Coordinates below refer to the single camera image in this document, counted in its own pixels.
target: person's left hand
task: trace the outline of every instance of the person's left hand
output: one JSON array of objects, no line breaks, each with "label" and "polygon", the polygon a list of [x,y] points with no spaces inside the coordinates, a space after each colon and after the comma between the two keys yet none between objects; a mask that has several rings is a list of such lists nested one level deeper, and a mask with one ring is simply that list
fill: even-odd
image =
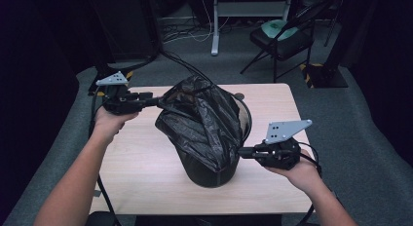
[{"label": "person's left hand", "polygon": [[124,126],[125,122],[137,117],[139,113],[132,113],[122,116],[113,115],[106,111],[104,107],[100,107],[94,118],[94,134],[100,134],[106,137],[109,142],[113,140],[113,137]]}]

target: forearm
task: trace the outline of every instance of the forearm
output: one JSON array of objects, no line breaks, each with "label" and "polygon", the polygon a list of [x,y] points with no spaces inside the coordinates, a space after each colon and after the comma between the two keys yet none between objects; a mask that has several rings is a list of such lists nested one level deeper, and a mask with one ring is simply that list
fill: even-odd
[{"label": "forearm", "polygon": [[36,225],[84,225],[109,141],[93,135],[43,204]]},{"label": "forearm", "polygon": [[331,191],[321,182],[306,194],[311,199],[322,226],[357,225]]}]

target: gray carpet floor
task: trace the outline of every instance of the gray carpet floor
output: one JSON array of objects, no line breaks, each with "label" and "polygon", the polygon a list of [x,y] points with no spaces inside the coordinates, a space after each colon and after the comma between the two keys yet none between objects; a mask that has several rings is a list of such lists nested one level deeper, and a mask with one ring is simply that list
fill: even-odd
[{"label": "gray carpet floor", "polygon": [[[324,47],[327,30],[322,24],[317,27],[312,63],[325,62],[339,27],[330,45]],[[194,38],[171,41],[164,44],[164,49],[202,70],[216,84],[271,83],[269,58],[252,65],[245,74],[239,74],[258,53],[258,48],[248,40],[250,31],[251,28],[233,28],[221,34],[218,56],[210,55],[211,36],[198,37],[198,41]],[[304,54],[282,62],[280,70],[302,59]],[[413,225],[413,169],[375,127],[349,70],[340,67],[340,71],[348,88],[308,89],[299,69],[280,78],[280,83],[291,87],[301,118],[314,122],[306,131],[311,144],[319,151],[323,179],[359,225]],[[32,224],[43,201],[85,144],[91,106],[87,91],[95,74],[94,68],[78,74],[80,89],[66,122],[5,225]],[[158,56],[134,71],[130,86],[171,86],[187,76],[189,73],[182,66]],[[302,216],[287,214],[283,225],[295,225]],[[134,217],[120,215],[120,220],[125,226],[133,225]],[[317,222],[317,217],[312,216],[310,221]]]}]

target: chair backrest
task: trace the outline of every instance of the chair backrest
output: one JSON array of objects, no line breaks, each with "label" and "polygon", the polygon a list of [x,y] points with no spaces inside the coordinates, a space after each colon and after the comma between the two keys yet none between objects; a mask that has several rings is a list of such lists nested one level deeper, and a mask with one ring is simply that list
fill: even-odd
[{"label": "chair backrest", "polygon": [[335,0],[322,0],[304,8],[282,28],[282,32],[314,20],[319,14],[327,10],[334,1]]}]

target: light wood tabletop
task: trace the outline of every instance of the light wood tabletop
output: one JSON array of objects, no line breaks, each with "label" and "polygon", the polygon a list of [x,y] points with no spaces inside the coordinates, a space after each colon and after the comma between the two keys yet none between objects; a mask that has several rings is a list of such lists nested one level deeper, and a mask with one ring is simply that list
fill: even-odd
[{"label": "light wood tabletop", "polygon": [[[220,87],[233,94],[244,94],[252,115],[252,130],[244,146],[261,143],[270,122],[301,120],[286,84]],[[131,88],[131,92],[161,96],[169,89]],[[100,175],[117,214],[251,214],[309,209],[311,202],[303,192],[255,160],[240,159],[234,176],[223,186],[205,188],[195,184],[167,136],[155,127],[160,112],[157,107],[144,108],[125,124],[106,151]],[[309,142],[305,131],[294,138]],[[93,200],[91,212],[98,210],[108,210],[102,195]]]}]

